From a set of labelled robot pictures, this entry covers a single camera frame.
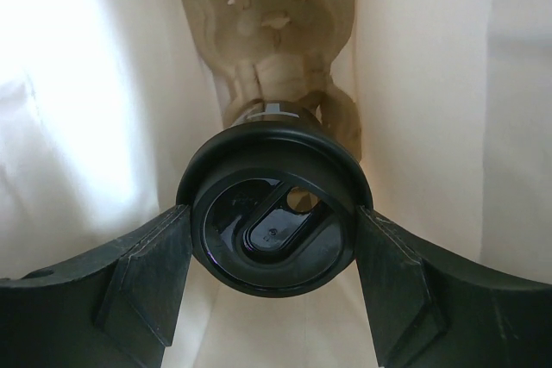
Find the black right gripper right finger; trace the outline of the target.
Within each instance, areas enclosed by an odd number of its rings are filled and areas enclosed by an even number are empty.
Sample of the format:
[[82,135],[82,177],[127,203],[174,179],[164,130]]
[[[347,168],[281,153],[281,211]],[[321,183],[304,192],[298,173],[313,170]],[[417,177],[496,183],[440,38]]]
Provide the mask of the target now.
[[357,210],[356,264],[380,367],[549,367],[551,287]]

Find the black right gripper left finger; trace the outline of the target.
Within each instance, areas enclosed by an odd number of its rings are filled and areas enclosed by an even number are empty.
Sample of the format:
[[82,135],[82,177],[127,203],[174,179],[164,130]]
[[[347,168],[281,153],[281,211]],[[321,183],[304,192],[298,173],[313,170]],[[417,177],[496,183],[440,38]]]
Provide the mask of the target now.
[[176,206],[76,257],[1,281],[3,367],[159,367],[191,261]]

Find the black plastic cup lid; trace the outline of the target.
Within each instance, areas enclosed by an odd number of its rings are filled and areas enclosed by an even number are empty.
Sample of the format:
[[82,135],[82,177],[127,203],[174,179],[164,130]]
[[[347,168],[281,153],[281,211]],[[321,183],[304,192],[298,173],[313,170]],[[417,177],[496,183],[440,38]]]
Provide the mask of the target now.
[[251,122],[192,156],[176,201],[191,210],[194,257],[251,296],[316,290],[354,261],[356,209],[373,207],[354,156],[317,128]]

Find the brown paper takeout bag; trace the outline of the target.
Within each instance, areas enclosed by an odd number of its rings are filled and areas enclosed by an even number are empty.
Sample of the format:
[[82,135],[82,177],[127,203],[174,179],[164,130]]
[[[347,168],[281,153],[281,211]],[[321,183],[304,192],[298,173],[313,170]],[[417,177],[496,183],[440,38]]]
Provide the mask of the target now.
[[[355,0],[331,69],[378,211],[551,279],[551,0]],[[180,0],[1,0],[1,273],[136,229],[175,199],[227,91]],[[243,295],[192,262],[166,367],[374,367],[357,270]]]

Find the dark paper coffee cup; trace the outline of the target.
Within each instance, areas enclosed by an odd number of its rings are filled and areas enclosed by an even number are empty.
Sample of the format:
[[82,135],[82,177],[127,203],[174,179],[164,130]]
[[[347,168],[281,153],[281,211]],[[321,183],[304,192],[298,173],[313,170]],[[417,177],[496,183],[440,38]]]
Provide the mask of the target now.
[[238,112],[231,126],[247,122],[287,122],[309,128],[322,128],[322,123],[308,109],[288,101],[252,102]]

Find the single brown pulp cup carrier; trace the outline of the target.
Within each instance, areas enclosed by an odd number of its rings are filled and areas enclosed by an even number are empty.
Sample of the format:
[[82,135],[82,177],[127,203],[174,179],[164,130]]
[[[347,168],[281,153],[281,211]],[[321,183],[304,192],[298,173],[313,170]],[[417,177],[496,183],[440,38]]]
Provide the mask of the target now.
[[227,89],[224,127],[263,103],[289,102],[361,156],[359,111],[330,74],[352,34],[355,0],[181,1],[201,58]]

